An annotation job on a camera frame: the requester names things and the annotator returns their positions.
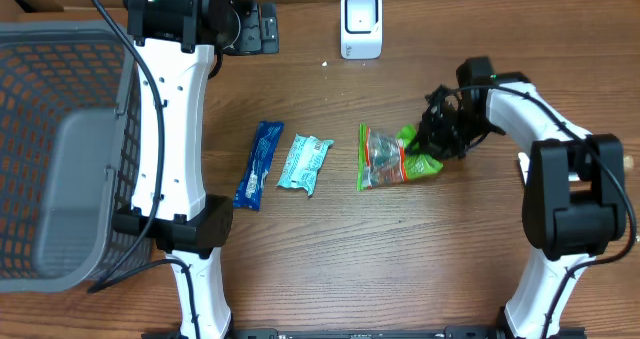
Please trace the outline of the green clear snack bag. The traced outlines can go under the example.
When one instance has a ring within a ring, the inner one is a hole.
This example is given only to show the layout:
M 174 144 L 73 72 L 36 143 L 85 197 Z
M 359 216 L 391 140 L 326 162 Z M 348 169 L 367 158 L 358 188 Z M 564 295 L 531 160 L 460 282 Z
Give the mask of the green clear snack bag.
M 366 189 L 400 184 L 438 174 L 443 164 L 428 154 L 407 154 L 414 149 L 417 130 L 406 125 L 395 135 L 359 125 L 358 176 L 356 188 Z

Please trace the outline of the white conditioner tube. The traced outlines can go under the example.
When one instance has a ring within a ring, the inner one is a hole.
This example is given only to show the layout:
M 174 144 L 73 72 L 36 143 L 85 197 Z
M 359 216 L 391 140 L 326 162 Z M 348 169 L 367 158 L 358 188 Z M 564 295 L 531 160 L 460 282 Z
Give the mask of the white conditioner tube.
M 518 162 L 518 165 L 519 165 L 519 168 L 520 168 L 522 183 L 523 183 L 523 185 L 526 185 L 527 178 L 528 178 L 530 159 L 529 159 L 529 157 L 528 157 L 528 155 L 526 153 L 519 152 L 517 154 L 517 162 Z

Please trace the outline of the teal white snack packet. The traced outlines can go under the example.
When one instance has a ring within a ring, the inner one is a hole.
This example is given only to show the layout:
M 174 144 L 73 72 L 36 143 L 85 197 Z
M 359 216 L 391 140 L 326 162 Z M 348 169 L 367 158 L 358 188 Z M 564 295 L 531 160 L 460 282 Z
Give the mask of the teal white snack packet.
M 314 136 L 296 135 L 277 185 L 286 189 L 304 189 L 312 196 L 318 173 L 333 140 L 320 140 Z

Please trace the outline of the blue snack bar wrapper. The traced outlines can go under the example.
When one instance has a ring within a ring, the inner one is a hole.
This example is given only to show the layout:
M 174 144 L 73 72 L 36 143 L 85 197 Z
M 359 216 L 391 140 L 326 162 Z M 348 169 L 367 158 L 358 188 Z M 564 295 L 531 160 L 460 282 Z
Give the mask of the blue snack bar wrapper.
M 248 164 L 236 190 L 233 206 L 259 211 L 264 183 L 284 129 L 283 122 L 261 121 L 255 132 Z

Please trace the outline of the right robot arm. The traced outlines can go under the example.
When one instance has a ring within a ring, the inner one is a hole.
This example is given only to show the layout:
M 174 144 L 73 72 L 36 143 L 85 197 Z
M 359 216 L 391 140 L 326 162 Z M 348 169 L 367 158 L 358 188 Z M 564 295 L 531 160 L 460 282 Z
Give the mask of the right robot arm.
M 410 154 L 464 158 L 489 134 L 509 136 L 529 159 L 521 219 L 531 246 L 512 298 L 498 316 L 499 338 L 558 338 L 560 317 L 582 273 L 617 262 L 637 239 L 625 189 L 624 152 L 548 104 L 521 72 L 497 74 L 486 57 L 456 70 L 428 103 Z

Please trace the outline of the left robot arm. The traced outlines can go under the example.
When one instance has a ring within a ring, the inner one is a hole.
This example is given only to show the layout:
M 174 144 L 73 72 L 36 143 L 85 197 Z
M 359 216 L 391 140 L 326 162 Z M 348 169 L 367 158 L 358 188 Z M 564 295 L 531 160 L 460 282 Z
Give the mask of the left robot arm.
M 257 5 L 242 0 L 123 0 L 138 64 L 140 162 L 117 229 L 154 240 L 175 276 L 182 312 L 177 338 L 231 338 L 221 249 L 232 201 L 209 194 L 202 175 L 208 81 L 222 56 L 244 54 Z

